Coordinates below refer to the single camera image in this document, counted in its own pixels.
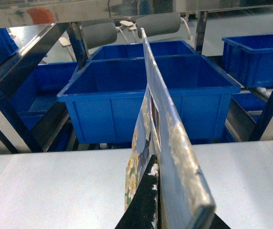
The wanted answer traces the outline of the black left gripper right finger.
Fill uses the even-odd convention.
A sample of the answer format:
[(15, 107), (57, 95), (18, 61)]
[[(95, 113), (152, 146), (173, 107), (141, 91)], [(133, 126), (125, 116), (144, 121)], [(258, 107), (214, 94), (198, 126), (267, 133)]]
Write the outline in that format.
[(217, 214), (215, 214), (210, 229), (230, 229), (230, 227)]

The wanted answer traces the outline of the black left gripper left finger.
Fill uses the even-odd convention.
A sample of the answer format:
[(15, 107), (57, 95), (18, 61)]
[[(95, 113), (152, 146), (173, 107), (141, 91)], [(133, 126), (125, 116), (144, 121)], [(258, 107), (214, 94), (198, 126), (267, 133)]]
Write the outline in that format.
[(158, 226), (159, 165), (152, 155), (131, 204), (117, 229), (156, 229)]

